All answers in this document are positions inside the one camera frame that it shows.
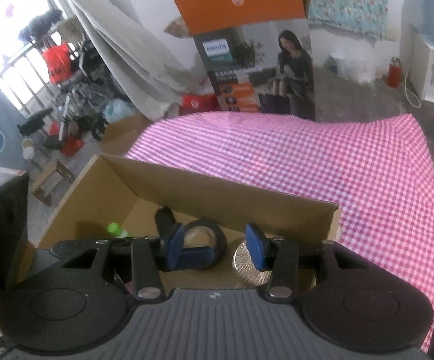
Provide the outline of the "purple round case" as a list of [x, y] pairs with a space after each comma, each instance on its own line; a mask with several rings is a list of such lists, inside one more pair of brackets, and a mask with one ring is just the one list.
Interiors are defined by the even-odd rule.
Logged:
[[253, 287], [266, 284], [272, 274], [270, 271], [261, 272], [254, 266], [245, 241], [236, 247], [232, 267], [241, 283]]

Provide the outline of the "gold lid dark jar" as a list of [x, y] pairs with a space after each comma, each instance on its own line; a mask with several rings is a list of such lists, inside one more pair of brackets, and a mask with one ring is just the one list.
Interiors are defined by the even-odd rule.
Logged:
[[215, 265], [227, 249], [227, 237], [217, 222], [202, 218], [184, 226], [184, 247], [178, 270], [205, 270]]

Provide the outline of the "black oval object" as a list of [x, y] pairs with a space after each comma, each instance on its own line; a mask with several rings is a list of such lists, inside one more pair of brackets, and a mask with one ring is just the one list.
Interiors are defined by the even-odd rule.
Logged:
[[160, 207], [155, 215], [156, 230], [161, 238], [168, 236], [171, 228], [176, 223], [174, 214], [168, 206]]

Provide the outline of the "brown cardboard box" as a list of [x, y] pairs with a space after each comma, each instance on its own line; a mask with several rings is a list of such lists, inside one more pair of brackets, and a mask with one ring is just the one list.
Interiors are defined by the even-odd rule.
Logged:
[[99, 154], [92, 157], [47, 218], [29, 214], [30, 245], [22, 274], [37, 262], [39, 249], [67, 240], [112, 238], [109, 225], [130, 236], [165, 236], [173, 224], [198, 219], [216, 222], [227, 249], [212, 267], [163, 273], [164, 288], [239, 289], [247, 287], [233, 267], [249, 223], [270, 236], [317, 246], [339, 237], [337, 204], [306, 199], [172, 167]]

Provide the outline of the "small floor cardboard box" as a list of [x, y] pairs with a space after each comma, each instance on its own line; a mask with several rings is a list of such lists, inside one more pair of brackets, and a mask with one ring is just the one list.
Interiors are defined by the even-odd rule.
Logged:
[[141, 114], [109, 124], [98, 144], [100, 152], [106, 155], [124, 156], [140, 134], [151, 124], [152, 122]]

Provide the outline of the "pink checkered tablecloth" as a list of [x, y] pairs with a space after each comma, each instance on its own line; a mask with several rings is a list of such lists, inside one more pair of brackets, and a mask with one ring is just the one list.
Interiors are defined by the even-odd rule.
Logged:
[[341, 243], [434, 307], [434, 166], [411, 115], [316, 123], [206, 112], [147, 127], [127, 158], [337, 204]]

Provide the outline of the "small wooden stool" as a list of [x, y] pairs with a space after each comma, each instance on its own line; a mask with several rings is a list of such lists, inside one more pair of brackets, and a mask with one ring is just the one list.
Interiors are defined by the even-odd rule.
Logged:
[[51, 194], [61, 180], [73, 183], [76, 179], [73, 172], [58, 159], [47, 163], [40, 174], [30, 185], [32, 195], [46, 206], [51, 206]]

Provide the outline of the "red floor bag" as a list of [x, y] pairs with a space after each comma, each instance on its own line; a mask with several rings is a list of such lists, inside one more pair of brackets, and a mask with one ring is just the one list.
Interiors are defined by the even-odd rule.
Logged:
[[186, 94], [179, 106], [179, 116], [212, 111], [221, 111], [215, 94]]

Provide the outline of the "wheelchair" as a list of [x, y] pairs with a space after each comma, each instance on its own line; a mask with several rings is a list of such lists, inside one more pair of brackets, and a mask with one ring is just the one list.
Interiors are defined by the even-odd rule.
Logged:
[[72, 75], [56, 85], [58, 93], [54, 104], [36, 112], [17, 129], [23, 137], [42, 132], [46, 117], [58, 112], [58, 133], [46, 137], [43, 147], [61, 150], [70, 136], [70, 127], [75, 124], [79, 133], [91, 133], [101, 141], [109, 124], [105, 112], [117, 100], [129, 102], [123, 89], [109, 71], [91, 41], [85, 40], [77, 47], [77, 56], [71, 58]]

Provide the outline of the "grey curtain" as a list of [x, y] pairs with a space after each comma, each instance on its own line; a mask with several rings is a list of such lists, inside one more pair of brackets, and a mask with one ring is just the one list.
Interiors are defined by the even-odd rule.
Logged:
[[151, 121], [196, 83], [164, 43], [111, 0], [68, 2], [125, 94]]

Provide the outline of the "red thermos bottle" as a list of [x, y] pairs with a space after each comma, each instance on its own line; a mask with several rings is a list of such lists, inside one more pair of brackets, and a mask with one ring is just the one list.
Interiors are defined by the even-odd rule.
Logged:
[[402, 78], [402, 63], [400, 58], [392, 57], [387, 75], [387, 85], [393, 89], [399, 88]]

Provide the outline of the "red plastic bag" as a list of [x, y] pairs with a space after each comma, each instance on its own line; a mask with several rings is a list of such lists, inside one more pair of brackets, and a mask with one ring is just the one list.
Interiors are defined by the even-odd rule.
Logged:
[[60, 84], [72, 76], [72, 63], [66, 43], [44, 50], [42, 56], [52, 84]]

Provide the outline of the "orange Philips appliance box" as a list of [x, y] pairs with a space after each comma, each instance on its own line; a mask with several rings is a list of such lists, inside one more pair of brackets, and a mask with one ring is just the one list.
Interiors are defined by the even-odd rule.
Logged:
[[315, 118], [303, 0], [174, 0], [223, 111]]

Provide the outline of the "white water dispenser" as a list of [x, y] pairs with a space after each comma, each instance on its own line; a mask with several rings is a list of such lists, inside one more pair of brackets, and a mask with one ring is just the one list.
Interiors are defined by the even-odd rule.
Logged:
[[434, 103], [434, 43], [419, 33], [413, 36], [410, 81], [419, 100]]

